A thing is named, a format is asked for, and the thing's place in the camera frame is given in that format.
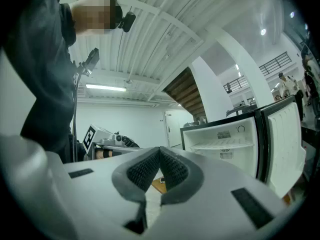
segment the fluorescent light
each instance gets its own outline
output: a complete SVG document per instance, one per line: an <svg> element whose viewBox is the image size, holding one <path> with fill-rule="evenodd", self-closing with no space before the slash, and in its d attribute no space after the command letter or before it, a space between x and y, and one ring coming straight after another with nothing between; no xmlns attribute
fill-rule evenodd
<svg viewBox="0 0 320 240"><path fill-rule="evenodd" d="M125 92L127 90L126 88L97 85L97 84L86 84L85 86L90 89L101 89L101 90L110 90L110 91L119 91L119 92Z"/></svg>

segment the refrigerator shelf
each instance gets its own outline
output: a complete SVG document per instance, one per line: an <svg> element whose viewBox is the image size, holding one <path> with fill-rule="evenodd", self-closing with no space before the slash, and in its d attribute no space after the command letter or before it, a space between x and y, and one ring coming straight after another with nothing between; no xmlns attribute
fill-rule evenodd
<svg viewBox="0 0 320 240"><path fill-rule="evenodd" d="M192 150L226 150L226 149L240 149L246 147L253 147L252 140L241 138L228 138L228 139L210 139L202 141L194 146L191 146Z"/></svg>

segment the door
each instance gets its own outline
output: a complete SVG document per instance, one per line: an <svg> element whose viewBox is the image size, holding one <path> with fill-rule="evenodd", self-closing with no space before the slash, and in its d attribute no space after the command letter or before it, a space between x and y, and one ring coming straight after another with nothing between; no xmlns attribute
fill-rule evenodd
<svg viewBox="0 0 320 240"><path fill-rule="evenodd" d="M168 133L169 147L181 144L179 117L174 111L165 112L166 131Z"/></svg>

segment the balcony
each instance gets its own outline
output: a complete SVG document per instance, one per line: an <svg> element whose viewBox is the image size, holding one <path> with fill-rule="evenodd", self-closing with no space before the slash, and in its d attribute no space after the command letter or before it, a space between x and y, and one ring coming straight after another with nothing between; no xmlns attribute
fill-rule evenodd
<svg viewBox="0 0 320 240"><path fill-rule="evenodd" d="M270 75L274 71L281 69L282 67L289 64L290 62L292 62L292 60L288 56L288 53L284 52L284 53L280 54L279 56L275 57L274 59L272 59L272 60L268 61L267 63L263 64L262 66L260 66L259 69L261 70L262 74L266 77L267 75ZM246 77L243 75L243 76L229 82L229 84L230 84L231 91L228 90L228 87L226 84L223 86L225 91L228 94L230 94L236 90L239 90L241 88L246 87L248 85L248 82L247 82Z"/></svg>

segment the refrigerator vent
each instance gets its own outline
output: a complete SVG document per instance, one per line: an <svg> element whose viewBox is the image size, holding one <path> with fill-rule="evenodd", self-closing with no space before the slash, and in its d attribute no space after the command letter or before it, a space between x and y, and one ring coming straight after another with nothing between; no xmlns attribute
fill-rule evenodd
<svg viewBox="0 0 320 240"><path fill-rule="evenodd" d="M78 95L84 95L85 94L85 88L78 88Z"/></svg>
<svg viewBox="0 0 320 240"><path fill-rule="evenodd" d="M232 153L232 152L220 153L220 158L221 159L233 159L234 153Z"/></svg>
<svg viewBox="0 0 320 240"><path fill-rule="evenodd" d="M230 131L225 130L225 131L218 132L218 140L219 139L227 139L227 138L231 138Z"/></svg>

